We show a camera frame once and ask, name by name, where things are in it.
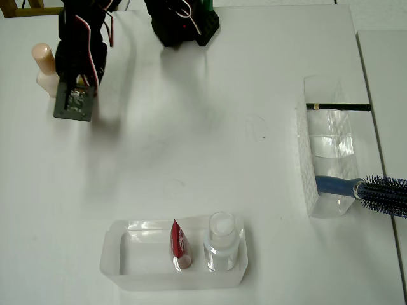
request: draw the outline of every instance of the black pencil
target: black pencil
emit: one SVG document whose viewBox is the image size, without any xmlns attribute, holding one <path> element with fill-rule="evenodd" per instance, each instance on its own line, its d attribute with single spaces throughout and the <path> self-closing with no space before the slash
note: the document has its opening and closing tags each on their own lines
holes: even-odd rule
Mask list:
<svg viewBox="0 0 407 305">
<path fill-rule="evenodd" d="M 344 111 L 370 111 L 371 106 L 369 104 L 308 104 L 308 110 L 344 110 Z"/>
</svg>

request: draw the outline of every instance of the clear plastic box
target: clear plastic box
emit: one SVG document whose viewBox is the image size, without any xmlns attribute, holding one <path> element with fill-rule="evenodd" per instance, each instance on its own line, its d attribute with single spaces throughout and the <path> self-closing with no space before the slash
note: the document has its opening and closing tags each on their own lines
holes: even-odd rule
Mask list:
<svg viewBox="0 0 407 305">
<path fill-rule="evenodd" d="M 346 101 L 341 81 L 331 76 L 305 78 L 305 103 L 342 103 Z M 358 177 L 352 129 L 346 111 L 307 111 L 297 106 L 298 145 L 301 178 L 308 214 L 328 218 L 343 215 L 354 198 L 317 193 L 315 175 L 343 179 Z"/>
<path fill-rule="evenodd" d="M 238 259 L 229 271 L 211 272 L 204 253 L 209 216 L 177 219 L 192 251 L 193 263 L 177 272 L 170 257 L 174 220 L 118 221 L 106 233 L 100 271 L 125 290 L 230 288 L 243 278 L 248 260 L 244 223 L 236 217 L 240 236 Z"/>
</svg>

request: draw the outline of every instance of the cable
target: cable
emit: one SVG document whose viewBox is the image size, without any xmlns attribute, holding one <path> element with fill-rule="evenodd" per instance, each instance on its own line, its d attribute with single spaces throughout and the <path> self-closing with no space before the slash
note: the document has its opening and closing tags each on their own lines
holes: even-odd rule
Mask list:
<svg viewBox="0 0 407 305">
<path fill-rule="evenodd" d="M 186 15 L 182 15 L 182 14 L 180 14 L 180 13 L 178 13 L 178 12 L 176 11 L 177 15 L 180 16 L 180 17 L 183 17 L 183 18 L 189 18 L 189 19 L 191 19 L 193 25 L 194 25 L 195 28 L 197 29 L 198 34 L 201 35 L 201 31 L 199 30 L 199 28 L 198 28 L 197 24 L 195 23 L 195 21 L 192 19 L 192 8 L 191 8 L 190 4 L 189 4 L 186 0 L 182 0 L 182 2 L 187 5 L 188 9 L 190 10 L 190 13 L 188 14 L 185 10 L 181 10 L 181 11 L 183 11 Z"/>
<path fill-rule="evenodd" d="M 109 7 L 112 5 L 112 2 L 113 2 L 113 0 L 110 0 L 110 1 L 109 1 L 109 4 L 108 4 L 107 6 L 105 6 L 103 9 L 104 9 L 105 11 L 107 11 L 107 10 L 109 9 Z"/>
<path fill-rule="evenodd" d="M 113 15 L 112 14 L 110 14 L 108 11 L 106 12 L 106 14 L 108 14 L 109 15 L 109 17 L 110 17 L 110 28 L 111 28 L 111 31 L 110 31 L 110 37 L 109 37 L 109 42 L 110 42 L 110 47 L 113 47 L 113 45 L 114 45 L 114 41 L 113 41 L 113 36 L 114 36 L 114 23 L 113 23 Z"/>
<path fill-rule="evenodd" d="M 127 1 L 127 5 L 126 5 L 125 11 L 127 11 L 129 5 L 130 5 L 130 0 Z"/>
<path fill-rule="evenodd" d="M 104 26 L 106 27 L 107 30 L 107 36 L 109 36 L 109 42 L 110 42 L 110 46 L 112 46 L 112 34 L 110 32 L 110 28 L 107 25 L 106 21 L 103 21 Z"/>
<path fill-rule="evenodd" d="M 96 72 L 95 63 L 93 62 L 92 53 L 91 53 L 91 51 L 90 51 L 90 35 L 91 35 L 90 26 L 89 26 L 89 24 L 88 24 L 86 21 L 84 21 L 81 17 L 79 17 L 79 16 L 77 16 L 77 15 L 75 15 L 75 17 L 76 17 L 80 22 L 82 22 L 83 25 L 88 29 L 88 36 L 89 36 L 89 37 L 88 37 L 88 55 L 89 55 L 89 61 L 90 61 L 90 64 L 91 64 L 91 66 L 92 66 L 93 73 L 94 73 L 94 75 L 95 75 L 95 84 L 96 84 L 95 93 L 96 93 L 97 90 L 99 89 L 99 78 L 97 77 L 97 72 Z"/>
</svg>

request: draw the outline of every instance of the small bottle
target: small bottle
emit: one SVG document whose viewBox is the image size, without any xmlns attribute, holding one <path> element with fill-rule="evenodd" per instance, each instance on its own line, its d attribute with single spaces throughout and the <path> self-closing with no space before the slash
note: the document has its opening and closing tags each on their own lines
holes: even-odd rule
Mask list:
<svg viewBox="0 0 407 305">
<path fill-rule="evenodd" d="M 218 212 L 209 219 L 203 245 L 208 267 L 212 271 L 228 271 L 237 261 L 240 238 L 232 214 Z"/>
<path fill-rule="evenodd" d="M 37 76 L 37 84 L 44 88 L 50 94 L 50 97 L 57 96 L 59 76 L 55 72 L 55 58 L 50 46 L 46 43 L 36 44 L 31 55 L 37 62 L 40 72 Z"/>
</svg>

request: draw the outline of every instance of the beige bottle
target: beige bottle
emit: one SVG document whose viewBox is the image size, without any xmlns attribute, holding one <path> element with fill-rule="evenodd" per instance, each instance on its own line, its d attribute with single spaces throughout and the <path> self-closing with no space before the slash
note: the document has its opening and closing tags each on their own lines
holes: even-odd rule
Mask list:
<svg viewBox="0 0 407 305">
<path fill-rule="evenodd" d="M 46 43 L 36 44 L 31 50 L 32 57 L 37 62 L 40 72 L 37 84 L 50 94 L 51 98 L 57 96 L 59 76 L 55 72 L 55 58 L 50 46 Z"/>
</svg>

